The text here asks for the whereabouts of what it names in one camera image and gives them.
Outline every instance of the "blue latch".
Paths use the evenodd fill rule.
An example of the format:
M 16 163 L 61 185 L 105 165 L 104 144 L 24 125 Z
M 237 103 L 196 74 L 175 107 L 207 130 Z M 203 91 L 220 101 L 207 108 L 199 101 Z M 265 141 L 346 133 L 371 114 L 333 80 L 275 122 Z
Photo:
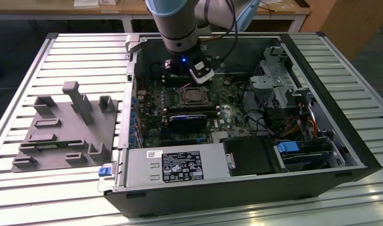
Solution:
M 277 150 L 280 153 L 283 152 L 297 152 L 299 151 L 299 146 L 295 141 L 285 141 L 281 142 L 276 145 Z
M 97 171 L 97 175 L 100 177 L 111 176 L 112 175 L 112 166 L 101 167 Z

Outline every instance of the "aluminum workbench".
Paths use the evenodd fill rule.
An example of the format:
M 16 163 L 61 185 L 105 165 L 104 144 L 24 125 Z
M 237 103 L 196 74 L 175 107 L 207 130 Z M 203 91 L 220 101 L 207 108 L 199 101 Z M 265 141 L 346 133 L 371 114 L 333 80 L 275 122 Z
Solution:
M 327 37 L 293 33 L 291 38 L 383 166 L 380 96 Z M 119 33 L 59 34 L 45 40 L 0 120 L 0 225 L 383 225 L 383 169 L 316 198 L 144 219 L 127 219 L 104 199 L 99 167 L 11 173 L 36 113 L 36 96 L 52 95 L 55 102 L 67 102 L 61 85 L 77 81 L 89 100 L 101 95 L 123 100 L 125 42 L 127 34 Z

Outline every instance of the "motherboard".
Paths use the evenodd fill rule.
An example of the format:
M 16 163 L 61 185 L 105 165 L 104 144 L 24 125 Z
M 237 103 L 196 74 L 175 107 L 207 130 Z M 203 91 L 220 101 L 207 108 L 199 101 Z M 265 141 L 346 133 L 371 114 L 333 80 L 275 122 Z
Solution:
M 217 75 L 204 86 L 141 84 L 139 106 L 144 147 L 219 143 L 251 135 L 240 94 L 243 82 Z

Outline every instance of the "warning label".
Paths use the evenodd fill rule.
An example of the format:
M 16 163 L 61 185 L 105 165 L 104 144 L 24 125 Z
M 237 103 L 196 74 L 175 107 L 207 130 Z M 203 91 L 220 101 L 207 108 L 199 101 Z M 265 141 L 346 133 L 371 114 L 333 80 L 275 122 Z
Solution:
M 161 171 L 165 183 L 203 180 L 200 152 L 161 154 Z

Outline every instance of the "white paper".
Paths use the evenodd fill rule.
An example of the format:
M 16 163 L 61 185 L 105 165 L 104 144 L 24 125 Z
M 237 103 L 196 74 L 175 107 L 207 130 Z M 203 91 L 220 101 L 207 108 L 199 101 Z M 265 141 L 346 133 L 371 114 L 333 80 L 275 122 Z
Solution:
M 280 2 L 283 2 L 283 1 L 284 1 L 284 0 L 261 0 L 259 6 L 260 6 L 260 7 L 264 7 L 264 6 L 267 6 L 267 4 L 280 3 Z

